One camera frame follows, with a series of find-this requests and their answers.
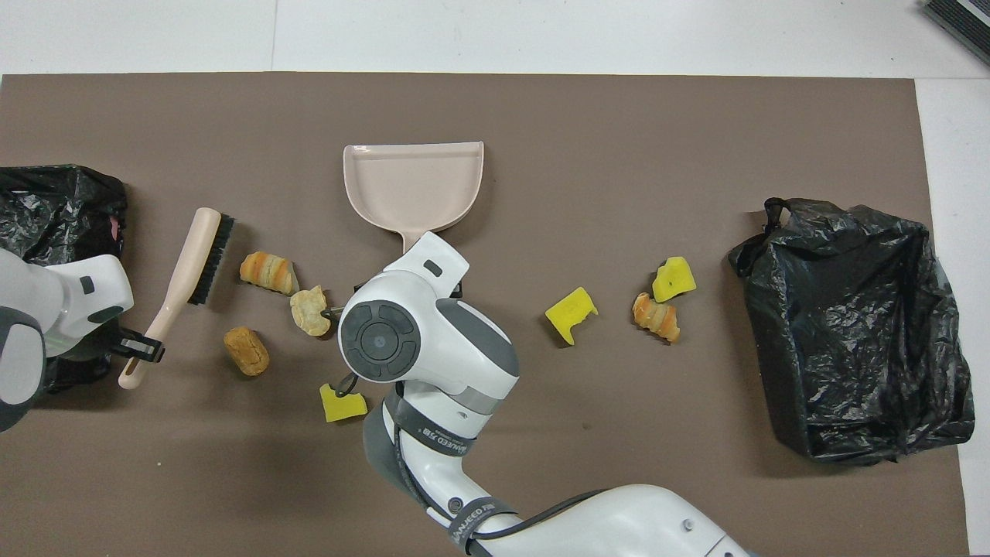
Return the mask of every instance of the yellow sponge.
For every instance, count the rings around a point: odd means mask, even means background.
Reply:
[[[588,295],[587,290],[579,286],[563,300],[555,303],[546,311],[545,315],[550,323],[553,323],[553,328],[560,333],[563,340],[573,346],[574,337],[570,334],[570,328],[584,321],[588,313],[598,315],[598,308],[591,301],[591,296]]]
[[[694,276],[691,275],[691,268],[687,265],[687,260],[681,257],[668,258],[656,270],[656,280],[653,281],[653,299],[664,302],[684,292],[690,292],[697,288]]]
[[[367,402],[356,392],[337,397],[334,389],[324,384],[320,387],[320,398],[323,399],[323,413],[327,415],[327,423],[368,413]]]

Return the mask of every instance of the bread piece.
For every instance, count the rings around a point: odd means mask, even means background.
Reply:
[[[265,252],[254,252],[241,263],[241,280],[290,296],[299,291],[292,262]]]
[[[246,376],[259,376],[268,368],[268,351],[257,334],[247,327],[236,327],[224,335],[224,346]]]
[[[327,309],[327,297],[323,295],[323,287],[316,285],[310,290],[299,290],[289,298],[292,308],[292,320],[306,334],[318,337],[330,330],[330,319],[320,312]]]
[[[633,304],[633,320],[636,324],[670,344],[680,340],[677,328],[677,308],[669,303],[656,303],[646,292],[636,297]]]

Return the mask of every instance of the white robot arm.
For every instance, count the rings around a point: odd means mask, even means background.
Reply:
[[[31,407],[46,358],[86,360],[110,350],[160,359],[156,341],[118,327],[97,331],[133,305],[113,256],[40,267],[0,249],[0,431]]]
[[[519,379],[508,336],[449,295],[468,264],[427,233],[344,308],[338,342],[355,374],[395,384],[365,419],[368,462],[474,556],[746,557],[673,492],[624,486],[527,520],[470,480],[461,459]]]

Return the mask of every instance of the brush bristles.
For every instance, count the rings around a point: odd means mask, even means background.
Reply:
[[[210,287],[213,286],[213,277],[217,275],[220,261],[224,258],[224,249],[227,241],[231,239],[231,231],[234,229],[234,218],[220,214],[220,224],[217,225],[217,234],[213,237],[213,246],[210,247],[210,255],[206,258],[203,271],[199,274],[199,281],[196,282],[196,289],[189,296],[189,303],[206,303],[206,296],[210,294]]]

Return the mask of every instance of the bread roll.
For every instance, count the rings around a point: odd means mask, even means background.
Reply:
[[[254,252],[241,263],[241,280],[290,296],[299,291],[292,262],[265,252]]]
[[[224,335],[224,346],[246,376],[259,376],[268,368],[268,351],[257,334],[247,327],[236,327]]]

